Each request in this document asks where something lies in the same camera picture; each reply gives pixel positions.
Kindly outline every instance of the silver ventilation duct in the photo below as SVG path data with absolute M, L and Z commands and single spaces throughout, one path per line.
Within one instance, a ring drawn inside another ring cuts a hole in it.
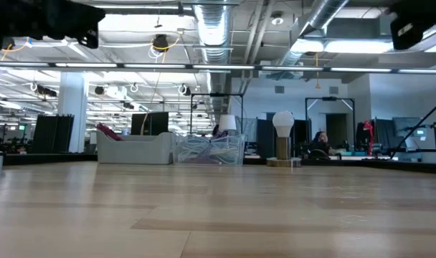
M 226 47 L 228 45 L 229 31 L 229 6 L 219 5 L 196 5 L 194 13 L 198 19 L 198 33 L 200 45 L 213 47 Z M 228 64 L 229 50 L 227 49 L 202 49 L 202 58 L 205 64 Z M 227 80 L 230 77 L 226 73 L 207 73 L 207 88 L 209 92 L 228 93 L 230 84 Z M 222 110 L 222 100 L 212 99 L 214 113 Z
M 299 36 L 303 36 L 307 33 L 313 32 L 317 29 L 325 29 L 328 24 L 334 19 L 335 15 L 349 2 L 349 0 L 316 0 L 312 4 L 312 9 L 309 14 L 300 19 L 296 19 L 293 25 L 293 44 L 296 44 Z M 279 59 L 277 65 L 282 66 L 293 66 L 299 61 L 303 56 L 304 52 L 292 52 L 289 50 L 283 58 Z M 279 80 L 282 77 L 288 75 L 284 74 L 273 74 L 268 77 L 271 79 Z
M 335 15 L 349 2 L 349 0 L 316 0 L 312 4 L 306 27 L 301 36 L 316 29 L 323 29 L 330 24 Z

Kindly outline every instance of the open office space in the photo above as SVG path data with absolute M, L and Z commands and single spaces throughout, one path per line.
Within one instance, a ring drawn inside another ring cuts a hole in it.
M 436 0 L 0 1 L 0 257 L 436 257 Z

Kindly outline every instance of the desk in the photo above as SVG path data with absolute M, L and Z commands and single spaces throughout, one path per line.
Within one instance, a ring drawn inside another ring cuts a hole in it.
M 373 156 L 342 156 L 343 161 L 362 161 L 364 159 L 372 159 L 372 158 L 374 158 L 374 157 Z M 339 156 L 330 156 L 330 159 L 332 161 L 339 160 Z M 379 159 L 388 160 L 388 159 L 390 159 L 390 157 L 389 156 L 380 156 Z M 392 160 L 398 161 L 398 157 L 393 157 Z

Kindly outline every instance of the person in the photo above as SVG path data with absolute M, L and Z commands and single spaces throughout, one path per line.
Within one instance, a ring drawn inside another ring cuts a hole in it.
M 219 125 L 215 125 L 215 127 L 213 128 L 213 132 L 212 132 L 212 139 L 219 139 L 219 138 L 223 138 L 227 136 L 227 132 L 226 131 L 219 131 Z
M 328 144 L 328 135 L 324 131 L 318 131 L 313 139 L 310 150 L 320 150 L 328 155 L 333 155 L 336 150 L 332 149 Z

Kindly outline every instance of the white pillar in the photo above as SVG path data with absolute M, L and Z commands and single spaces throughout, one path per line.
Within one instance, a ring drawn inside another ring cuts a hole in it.
M 89 84 L 84 72 L 62 72 L 60 75 L 59 115 L 74 115 L 69 152 L 84 151 L 87 94 Z

